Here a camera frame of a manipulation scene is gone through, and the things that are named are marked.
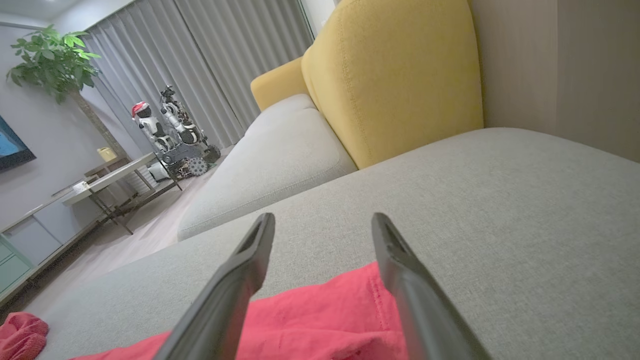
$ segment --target ceiling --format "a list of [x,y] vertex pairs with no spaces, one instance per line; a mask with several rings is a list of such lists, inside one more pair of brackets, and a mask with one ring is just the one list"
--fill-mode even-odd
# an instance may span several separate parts
[[80,0],[0,0],[0,12],[53,20]]

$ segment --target sofa armrest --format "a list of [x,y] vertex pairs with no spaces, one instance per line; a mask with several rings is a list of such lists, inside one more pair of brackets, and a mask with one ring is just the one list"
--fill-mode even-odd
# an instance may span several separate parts
[[266,72],[251,82],[251,92],[261,111],[296,94],[309,94],[302,76],[302,57]]

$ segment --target desk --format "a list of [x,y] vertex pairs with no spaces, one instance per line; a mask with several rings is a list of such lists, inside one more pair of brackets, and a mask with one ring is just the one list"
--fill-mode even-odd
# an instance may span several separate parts
[[[170,188],[173,188],[174,186],[178,186],[178,189],[180,189],[180,191],[182,191],[182,188],[180,187],[180,185],[178,184],[178,181],[176,180],[176,178],[172,175],[171,172],[169,172],[166,167],[164,167],[164,164],[162,164],[162,161],[160,161],[160,164],[164,167],[165,170],[167,170],[167,174],[169,174],[171,180],[173,181],[173,183],[170,186],[165,186],[164,188],[162,188],[159,191],[156,191],[156,189],[154,189],[153,186],[151,186],[151,184],[149,184],[149,182],[140,174],[140,172],[138,172],[138,168],[146,165],[147,163],[153,161],[153,160],[157,160],[156,155],[153,152],[148,153],[147,155],[144,155],[143,157],[141,157],[140,159],[137,159],[135,161],[132,161],[128,164],[126,164],[125,166],[118,168],[116,170],[114,170],[113,172],[108,173],[107,175],[101,177],[100,179],[94,181],[93,183],[91,183],[89,185],[89,187],[86,190],[83,190],[79,193],[73,193],[70,196],[68,196],[64,201],[64,205],[66,206],[71,206],[75,203],[77,203],[78,201],[85,199],[87,197],[91,198],[91,200],[98,205],[98,207],[102,210],[102,212],[107,216],[107,218],[111,221],[113,221],[114,223],[122,226],[124,229],[126,229],[129,234],[133,234],[133,232],[123,223],[121,223],[117,218],[118,216],[122,216],[124,214],[126,214],[127,212],[130,212],[134,209],[138,209],[140,208],[142,205],[150,202],[151,200],[155,199],[156,197],[160,196],[161,194],[163,194],[164,192],[166,192],[167,190],[169,190]],[[151,196],[145,197],[145,200],[139,204],[138,206],[136,206],[134,209],[130,209],[129,211],[122,211],[120,209],[118,209],[116,207],[115,211],[112,210],[107,204],[105,204],[98,196],[97,194],[101,191],[104,190],[107,186],[115,183],[116,181],[122,179],[123,177],[125,177],[128,174],[131,174],[135,172],[136,175],[138,175],[140,177],[140,179],[142,179],[142,181],[149,187],[149,189],[151,191],[153,191],[154,193]]]

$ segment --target sofa seat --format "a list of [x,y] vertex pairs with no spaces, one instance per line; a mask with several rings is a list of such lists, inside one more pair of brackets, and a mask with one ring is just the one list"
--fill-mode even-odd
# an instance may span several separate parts
[[308,95],[263,111],[198,193],[179,226],[189,238],[356,170]]
[[386,213],[496,359],[640,353],[640,165],[526,130],[485,129],[282,200],[70,291],[41,359],[170,330],[256,217],[276,216],[256,298],[375,261]]

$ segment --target yellow cushion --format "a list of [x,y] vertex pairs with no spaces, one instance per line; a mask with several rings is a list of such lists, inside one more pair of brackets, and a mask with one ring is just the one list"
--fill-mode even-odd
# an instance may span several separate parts
[[302,77],[302,57],[266,72],[251,82],[251,92],[260,110],[296,94],[309,94]]
[[358,168],[483,126],[466,0],[342,0],[302,72]]

